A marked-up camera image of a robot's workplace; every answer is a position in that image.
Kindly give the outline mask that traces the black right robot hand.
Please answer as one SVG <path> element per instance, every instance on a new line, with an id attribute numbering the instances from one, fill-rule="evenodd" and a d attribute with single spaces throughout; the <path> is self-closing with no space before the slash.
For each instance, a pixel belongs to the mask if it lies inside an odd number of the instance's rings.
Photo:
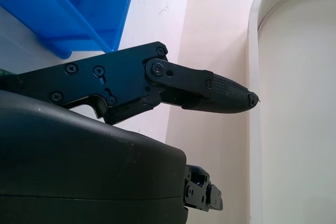
<path id="1" fill-rule="evenodd" d="M 258 96 L 153 42 L 1 76 L 1 223 L 186 223 L 222 210 L 185 153 L 116 124 L 161 103 L 240 113 Z"/>

